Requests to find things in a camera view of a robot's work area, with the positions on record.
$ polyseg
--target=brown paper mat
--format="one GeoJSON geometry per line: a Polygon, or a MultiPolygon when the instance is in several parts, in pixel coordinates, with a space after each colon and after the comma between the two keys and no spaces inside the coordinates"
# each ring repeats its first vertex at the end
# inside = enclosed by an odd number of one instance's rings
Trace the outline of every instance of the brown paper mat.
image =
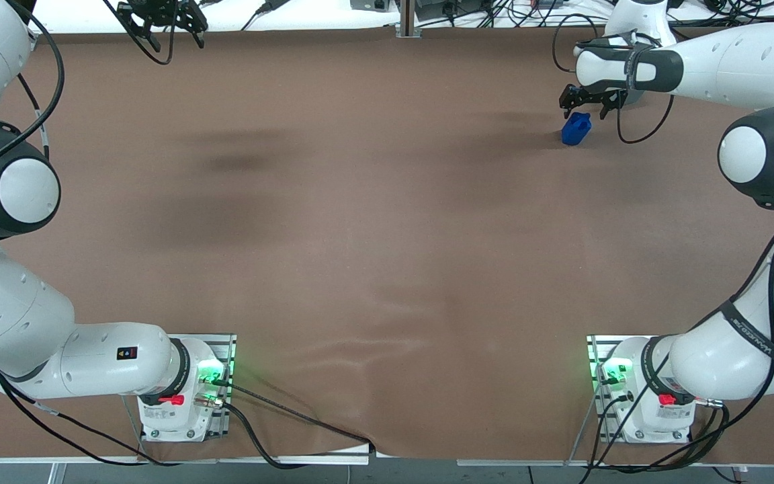
{"type": "MultiPolygon", "coordinates": [[[[716,167],[744,111],[680,99],[631,147],[594,116],[567,148],[557,96],[575,80],[551,64],[550,30],[393,35],[219,34],[204,51],[182,36],[168,68],[121,37],[71,38],[49,122],[62,208],[5,246],[79,322],[236,333],[242,382],[384,453],[565,459],[591,393],[586,334],[685,330],[774,230],[716,167]]],[[[588,35],[563,34],[562,62],[588,35]]],[[[26,76],[46,99],[55,71],[39,50],[26,76]]],[[[25,126],[14,87],[0,116],[25,126]]],[[[624,111],[626,136],[665,104],[624,111]]],[[[117,397],[52,404],[133,441],[117,397]]],[[[242,405],[272,453],[354,444],[242,405]]],[[[253,454],[232,428],[151,448],[253,454]]],[[[0,456],[73,454],[0,395],[0,456]]],[[[774,396],[713,459],[774,463],[774,396]]]]}

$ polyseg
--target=green light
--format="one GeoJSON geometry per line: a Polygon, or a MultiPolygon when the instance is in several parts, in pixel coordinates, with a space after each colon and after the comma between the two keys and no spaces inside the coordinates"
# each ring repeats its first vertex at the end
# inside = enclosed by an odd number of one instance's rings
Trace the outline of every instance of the green light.
{"type": "Polygon", "coordinates": [[[602,366],[609,378],[615,378],[618,382],[625,383],[626,374],[632,370],[632,361],[626,358],[611,358],[602,366]]]}
{"type": "Polygon", "coordinates": [[[196,366],[200,382],[213,382],[223,377],[223,364],[217,360],[205,360],[196,366]]]}

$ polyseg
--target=white tabletop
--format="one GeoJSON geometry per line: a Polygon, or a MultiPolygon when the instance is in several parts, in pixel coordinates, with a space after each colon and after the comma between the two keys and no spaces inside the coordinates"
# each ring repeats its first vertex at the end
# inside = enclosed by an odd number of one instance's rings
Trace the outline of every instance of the white tabletop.
{"type": "MultiPolygon", "coordinates": [[[[110,0],[113,6],[118,0],[110,0]]],[[[208,19],[209,31],[221,32],[240,30],[250,15],[261,6],[263,0],[221,0],[220,3],[203,7],[202,11],[208,19]]],[[[531,7],[529,0],[516,0],[514,4],[518,12],[528,12],[531,7]]],[[[554,9],[547,25],[556,25],[563,16],[569,13],[584,13],[602,18],[611,15],[613,6],[606,0],[568,0],[565,6],[554,9]]],[[[527,19],[523,27],[534,27],[540,24],[540,17],[547,12],[535,13],[527,19]]],[[[110,34],[121,33],[123,28],[108,10],[102,0],[38,0],[34,9],[37,18],[55,34],[110,34]]],[[[712,16],[700,0],[685,0],[678,9],[670,9],[671,20],[693,21],[712,16]]],[[[774,15],[774,5],[762,10],[761,16],[774,15]]],[[[485,18],[485,13],[473,13],[456,19],[456,27],[472,28],[479,25],[485,18]]],[[[348,0],[289,0],[289,2],[273,12],[265,13],[253,22],[248,30],[330,30],[331,28],[375,28],[385,24],[399,22],[399,12],[390,2],[390,11],[385,13],[352,10],[348,0]]],[[[571,18],[568,24],[585,24],[580,18],[571,18]]],[[[512,28],[514,23],[502,12],[494,23],[498,28],[512,28]]],[[[449,27],[449,24],[439,22],[428,26],[430,28],[449,27]]]]}

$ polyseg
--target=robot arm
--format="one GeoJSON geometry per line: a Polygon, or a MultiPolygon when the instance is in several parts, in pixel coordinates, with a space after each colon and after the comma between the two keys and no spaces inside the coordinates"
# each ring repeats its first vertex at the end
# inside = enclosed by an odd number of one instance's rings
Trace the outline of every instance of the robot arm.
{"type": "MultiPolygon", "coordinates": [[[[758,110],[728,127],[718,163],[737,190],[774,209],[774,22],[672,43],[657,5],[620,0],[606,37],[576,46],[582,87],[568,86],[561,107],[602,102],[604,114],[620,108],[627,92],[636,89],[758,110]]],[[[599,374],[600,380],[615,382],[611,398],[653,390],[631,419],[621,421],[628,442],[682,442],[694,416],[694,398],[745,399],[761,390],[774,360],[770,260],[763,262],[741,294],[691,331],[632,337],[612,350],[599,374]],[[655,373],[665,358],[669,361],[655,373]]],[[[774,374],[766,393],[774,393],[774,374]]],[[[617,405],[619,419],[633,404],[617,405]]]]}
{"type": "MultiPolygon", "coordinates": [[[[31,47],[24,20],[0,0],[0,97],[31,47]]],[[[46,226],[60,202],[55,169],[18,136],[0,120],[0,149],[13,146],[0,156],[0,239],[46,226]]],[[[217,395],[209,382],[224,376],[224,366],[204,342],[170,338],[156,325],[77,325],[67,297],[0,248],[0,373],[35,399],[138,395],[147,433],[200,441],[212,413],[206,405],[217,395]]]]}
{"type": "Polygon", "coordinates": [[[580,45],[575,71],[587,91],[633,88],[753,110],[774,106],[774,22],[639,52],[624,44],[613,37],[580,45]],[[611,48],[617,45],[624,48],[611,48]]]}

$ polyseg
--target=blue object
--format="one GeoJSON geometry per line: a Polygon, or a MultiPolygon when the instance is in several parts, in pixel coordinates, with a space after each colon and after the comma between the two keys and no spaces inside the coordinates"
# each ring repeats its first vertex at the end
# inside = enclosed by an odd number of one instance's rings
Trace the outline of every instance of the blue object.
{"type": "Polygon", "coordinates": [[[590,114],[572,113],[572,116],[569,116],[566,124],[563,125],[563,129],[560,130],[560,138],[563,144],[574,147],[581,143],[581,140],[584,140],[584,137],[592,127],[590,114]]]}

